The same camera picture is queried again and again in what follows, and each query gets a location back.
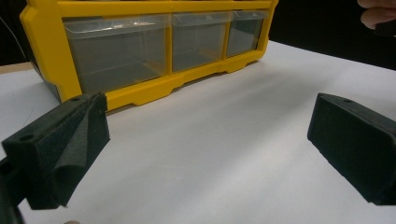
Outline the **yellow black organizer cabinet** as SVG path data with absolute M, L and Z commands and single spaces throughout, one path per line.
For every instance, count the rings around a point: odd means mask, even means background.
M 80 86 L 64 29 L 68 19 L 120 19 L 156 14 L 203 13 L 234 10 L 266 10 L 258 46 L 249 52 L 200 65 L 185 71 L 172 71 L 172 30 L 165 31 L 166 74 L 114 91 L 101 91 L 110 110 L 125 105 L 143 105 L 169 95 L 186 83 L 216 73 L 231 73 L 259 60 L 266 51 L 269 30 L 279 0 L 27 0 L 21 23 L 33 50 L 43 79 L 54 87 L 61 101 L 84 93 Z

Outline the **white board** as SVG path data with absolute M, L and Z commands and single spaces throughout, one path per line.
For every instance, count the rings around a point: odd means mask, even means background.
M 396 71 L 272 42 L 237 72 L 108 115 L 110 140 L 66 207 L 27 224 L 396 224 L 306 134 L 326 92 L 396 120 Z

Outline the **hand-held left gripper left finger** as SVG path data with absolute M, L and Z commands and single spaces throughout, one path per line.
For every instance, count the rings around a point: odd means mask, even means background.
M 109 141 L 106 96 L 74 97 L 2 142 L 11 203 L 33 209 L 66 206 Z

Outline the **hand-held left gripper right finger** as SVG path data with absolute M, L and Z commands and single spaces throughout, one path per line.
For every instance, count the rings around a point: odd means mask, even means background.
M 307 139 L 367 202 L 396 205 L 396 121 L 320 93 Z

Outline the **grid of clear drawers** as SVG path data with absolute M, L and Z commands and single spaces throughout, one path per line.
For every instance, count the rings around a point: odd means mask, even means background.
M 266 10 L 156 14 L 64 21 L 84 92 L 114 91 L 166 74 L 165 31 L 172 30 L 172 71 L 254 50 Z

